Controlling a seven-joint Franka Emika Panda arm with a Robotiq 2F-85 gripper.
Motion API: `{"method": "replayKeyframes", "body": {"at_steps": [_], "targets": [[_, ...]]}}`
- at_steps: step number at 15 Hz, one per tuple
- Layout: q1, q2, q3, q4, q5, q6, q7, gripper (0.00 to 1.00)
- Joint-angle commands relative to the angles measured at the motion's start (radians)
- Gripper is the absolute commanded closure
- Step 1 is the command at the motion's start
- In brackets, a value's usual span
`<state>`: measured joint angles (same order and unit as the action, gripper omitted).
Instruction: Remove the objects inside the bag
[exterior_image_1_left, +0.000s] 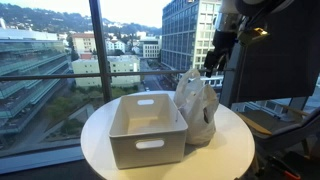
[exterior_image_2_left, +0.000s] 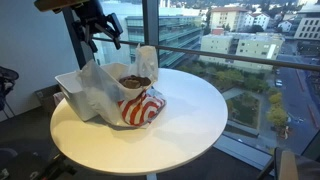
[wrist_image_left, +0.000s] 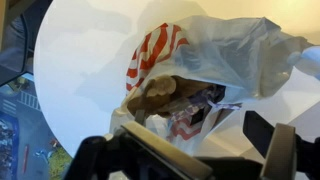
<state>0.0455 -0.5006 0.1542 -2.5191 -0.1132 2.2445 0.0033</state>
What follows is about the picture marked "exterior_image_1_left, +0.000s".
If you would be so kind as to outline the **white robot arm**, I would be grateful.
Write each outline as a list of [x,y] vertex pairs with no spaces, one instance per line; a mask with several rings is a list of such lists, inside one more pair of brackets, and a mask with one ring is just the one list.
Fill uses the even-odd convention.
[[213,70],[223,71],[236,43],[246,47],[263,40],[269,33],[256,24],[269,14],[284,10],[295,0],[222,0],[214,19],[213,51],[208,51],[205,76]]

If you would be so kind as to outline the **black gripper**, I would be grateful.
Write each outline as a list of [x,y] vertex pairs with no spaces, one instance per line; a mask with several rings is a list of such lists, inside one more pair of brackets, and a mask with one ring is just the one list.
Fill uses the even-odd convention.
[[207,52],[204,62],[206,77],[211,77],[214,69],[218,71],[224,70],[226,61],[232,53],[235,41],[236,34],[234,32],[215,31],[212,41],[214,50]]

